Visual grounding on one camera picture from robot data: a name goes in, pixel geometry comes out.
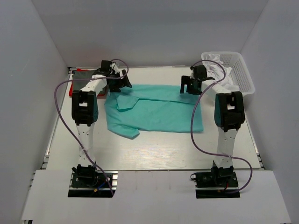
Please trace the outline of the teal polo shirt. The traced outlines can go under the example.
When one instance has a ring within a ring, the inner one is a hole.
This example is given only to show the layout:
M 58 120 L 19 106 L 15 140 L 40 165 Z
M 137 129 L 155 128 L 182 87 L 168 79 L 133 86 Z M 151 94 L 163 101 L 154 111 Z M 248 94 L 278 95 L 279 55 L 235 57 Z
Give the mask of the teal polo shirt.
M 140 131 L 203 132 L 198 96 L 179 90 L 175 85 L 137 84 L 109 93 L 104 103 L 108 130 L 128 139 Z

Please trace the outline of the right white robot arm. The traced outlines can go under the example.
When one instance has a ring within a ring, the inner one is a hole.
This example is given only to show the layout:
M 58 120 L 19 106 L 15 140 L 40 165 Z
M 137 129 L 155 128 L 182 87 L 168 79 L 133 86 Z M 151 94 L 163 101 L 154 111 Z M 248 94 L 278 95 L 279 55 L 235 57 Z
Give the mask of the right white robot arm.
M 207 76 L 205 66 L 192 66 L 190 76 L 181 77 L 180 93 L 193 95 L 207 94 L 214 102 L 214 121 L 218 127 L 217 153 L 213 167 L 219 169 L 211 174 L 211 181 L 222 186 L 228 180 L 224 169 L 232 169 L 232 155 L 238 130 L 245 121 L 243 95 L 240 91 L 231 91 L 221 86 L 212 77 Z

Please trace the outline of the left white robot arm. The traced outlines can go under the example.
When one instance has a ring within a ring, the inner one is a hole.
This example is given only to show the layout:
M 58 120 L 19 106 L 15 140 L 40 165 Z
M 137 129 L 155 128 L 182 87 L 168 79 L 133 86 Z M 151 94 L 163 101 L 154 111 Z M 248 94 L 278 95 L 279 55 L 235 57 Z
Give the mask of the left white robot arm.
M 129 69 L 119 70 L 117 62 L 124 61 L 103 60 L 87 83 L 81 89 L 72 91 L 71 116 L 78 132 L 80 166 L 97 166 L 93 150 L 94 125 L 99 117 L 97 96 L 105 88 L 110 92 L 120 92 L 123 87 L 132 87 L 128 79 Z

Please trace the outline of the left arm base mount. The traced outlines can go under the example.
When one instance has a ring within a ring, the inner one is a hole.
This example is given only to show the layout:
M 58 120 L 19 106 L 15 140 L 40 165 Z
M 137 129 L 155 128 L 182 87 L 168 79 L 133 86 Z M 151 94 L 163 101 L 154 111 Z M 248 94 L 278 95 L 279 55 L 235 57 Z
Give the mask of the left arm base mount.
M 112 198 L 117 188 L 117 171 L 103 173 L 94 166 L 72 168 L 69 198 Z

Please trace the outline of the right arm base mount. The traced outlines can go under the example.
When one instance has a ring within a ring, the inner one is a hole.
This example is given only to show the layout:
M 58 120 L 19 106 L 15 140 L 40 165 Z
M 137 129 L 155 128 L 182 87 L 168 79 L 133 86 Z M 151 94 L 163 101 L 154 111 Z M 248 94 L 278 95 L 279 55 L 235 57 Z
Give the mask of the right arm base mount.
M 217 168 L 208 172 L 196 172 L 190 175 L 195 182 L 197 199 L 239 198 L 239 185 L 234 168 Z

